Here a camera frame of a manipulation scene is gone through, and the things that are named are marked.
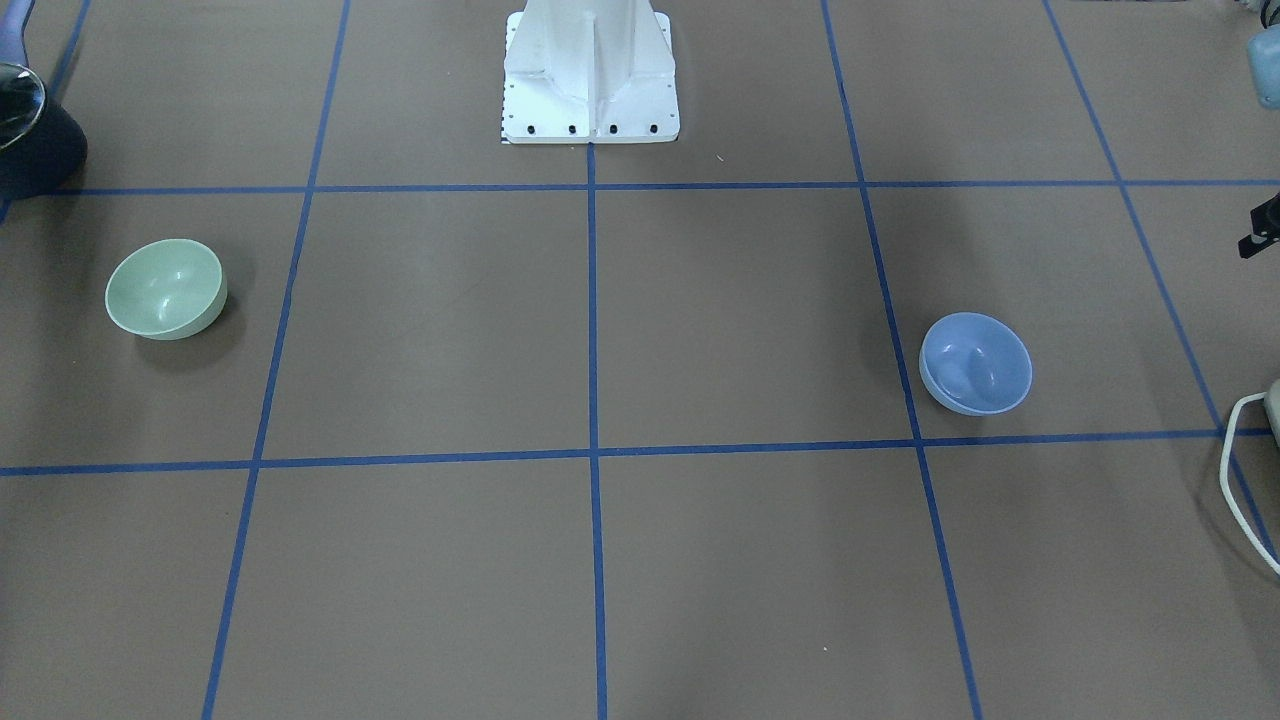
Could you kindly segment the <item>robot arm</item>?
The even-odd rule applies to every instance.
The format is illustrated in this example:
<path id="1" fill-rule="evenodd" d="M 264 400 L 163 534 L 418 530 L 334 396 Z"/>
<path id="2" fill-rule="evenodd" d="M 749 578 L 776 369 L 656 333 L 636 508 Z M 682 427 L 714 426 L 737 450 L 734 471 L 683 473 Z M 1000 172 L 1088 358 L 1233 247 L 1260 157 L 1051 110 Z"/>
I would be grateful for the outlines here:
<path id="1" fill-rule="evenodd" d="M 1279 26 L 1272 22 L 1247 45 L 1257 100 L 1263 109 L 1279 109 Z M 1279 193 L 1251 210 L 1251 233 L 1236 247 L 1242 259 L 1251 259 L 1279 241 Z"/>

